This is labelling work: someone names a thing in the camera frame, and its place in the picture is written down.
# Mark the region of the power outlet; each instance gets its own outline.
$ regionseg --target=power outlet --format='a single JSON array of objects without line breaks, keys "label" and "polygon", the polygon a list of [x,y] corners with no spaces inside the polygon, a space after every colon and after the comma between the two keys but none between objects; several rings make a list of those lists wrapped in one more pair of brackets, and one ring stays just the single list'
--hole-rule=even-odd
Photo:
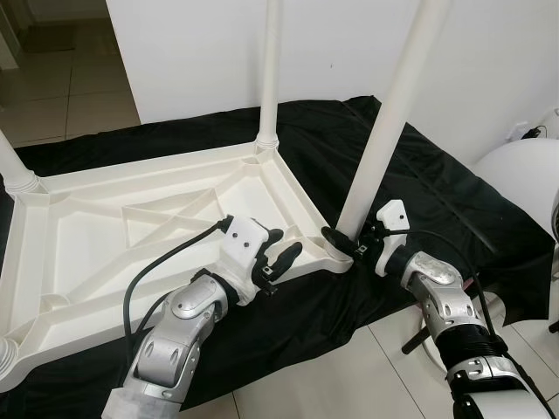
[{"label": "power outlet", "polygon": [[513,128],[510,130],[505,140],[507,140],[508,142],[518,141],[522,138],[522,136],[525,133],[528,132],[529,129],[530,128],[526,121],[517,122],[516,124],[514,124]]}]

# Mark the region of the black cloth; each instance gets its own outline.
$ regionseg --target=black cloth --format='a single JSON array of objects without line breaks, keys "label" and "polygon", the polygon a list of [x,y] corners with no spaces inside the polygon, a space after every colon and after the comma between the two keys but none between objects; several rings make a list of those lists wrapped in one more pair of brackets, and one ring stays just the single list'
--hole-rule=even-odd
[{"label": "black cloth", "polygon": [[[279,106],[279,152],[328,223],[335,225],[380,103],[303,100]],[[253,141],[259,110],[242,109],[148,124],[77,140],[19,148],[40,176]],[[404,200],[413,228],[450,238],[506,303],[507,322],[546,319],[554,242],[529,216],[450,155],[406,126],[376,195],[372,218],[390,199]],[[1,195],[0,243],[11,203]],[[409,243],[467,277],[460,259],[429,237]],[[335,275],[317,271],[234,307],[203,345],[185,408],[207,402],[288,365],[345,344],[360,326],[413,304],[374,263]],[[122,340],[35,368],[4,395],[7,417],[99,417],[124,361]]]}]

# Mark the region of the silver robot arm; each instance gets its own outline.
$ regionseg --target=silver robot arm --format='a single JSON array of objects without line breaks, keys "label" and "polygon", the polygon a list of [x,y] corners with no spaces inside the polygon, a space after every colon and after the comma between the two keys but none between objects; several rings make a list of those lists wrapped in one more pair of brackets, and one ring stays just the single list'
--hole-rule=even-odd
[{"label": "silver robot arm", "polygon": [[[409,229],[402,201],[388,203],[377,219],[389,230]],[[422,251],[411,254],[405,242],[405,235],[384,239],[376,273],[400,276],[401,286],[421,305],[447,369],[454,417],[549,419],[548,410],[474,310],[459,272]]]},{"label": "silver robot arm", "polygon": [[250,218],[235,217],[219,260],[163,301],[162,319],[143,339],[122,388],[107,400],[103,419],[175,418],[188,393],[200,348],[231,306],[245,306],[277,280],[302,251],[300,243],[269,266],[265,251],[283,236]]}]

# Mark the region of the white bracket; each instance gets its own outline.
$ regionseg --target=white bracket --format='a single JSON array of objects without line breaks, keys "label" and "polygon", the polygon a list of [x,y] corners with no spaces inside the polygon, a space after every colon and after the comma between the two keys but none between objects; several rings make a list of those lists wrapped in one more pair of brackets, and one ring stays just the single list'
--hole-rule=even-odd
[{"label": "white bracket", "polygon": [[268,240],[268,231],[251,218],[233,218],[219,251],[216,273],[237,291],[240,306],[254,300],[259,288],[252,282],[252,268],[262,244]]},{"label": "white bracket", "polygon": [[[388,230],[408,230],[410,228],[410,223],[408,222],[408,216],[405,213],[404,203],[401,199],[393,199],[384,205],[376,213],[376,219],[384,224],[384,228]],[[398,234],[395,236],[387,236],[384,238],[384,249],[383,253],[376,262],[375,272],[376,275],[381,277],[386,276],[386,264],[388,263],[390,257],[394,251],[400,247],[404,246],[406,242],[406,234]]]}]

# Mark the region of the tile floor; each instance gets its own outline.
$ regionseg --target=tile floor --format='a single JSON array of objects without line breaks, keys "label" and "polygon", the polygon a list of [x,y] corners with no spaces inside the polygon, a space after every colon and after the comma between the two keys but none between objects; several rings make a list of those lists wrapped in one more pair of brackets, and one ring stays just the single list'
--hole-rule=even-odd
[{"label": "tile floor", "polygon": [[110,22],[80,24],[74,43],[0,74],[0,128],[14,147],[140,124]]},{"label": "tile floor", "polygon": [[[110,24],[83,24],[75,41],[74,51],[30,54],[20,70],[0,74],[0,128],[15,147],[140,123]],[[559,295],[559,282],[552,294]],[[559,319],[559,301],[552,303],[551,319]],[[492,312],[502,325],[498,300]],[[420,321],[420,311],[410,307],[359,329],[334,352],[284,368],[181,417],[452,417],[443,372],[422,347],[408,356],[400,351]],[[498,331],[559,415],[559,334],[547,333],[547,324],[525,321]]]},{"label": "tile floor", "polygon": [[[559,282],[552,286],[559,295]],[[552,300],[551,319],[559,319]],[[510,353],[535,380],[559,415],[559,335],[547,321],[502,327],[504,308],[491,299],[490,312]],[[370,419],[452,417],[444,373],[422,347],[410,355],[401,346],[419,329],[415,306],[357,330],[353,339],[322,357],[274,374],[181,413],[182,419]]]}]

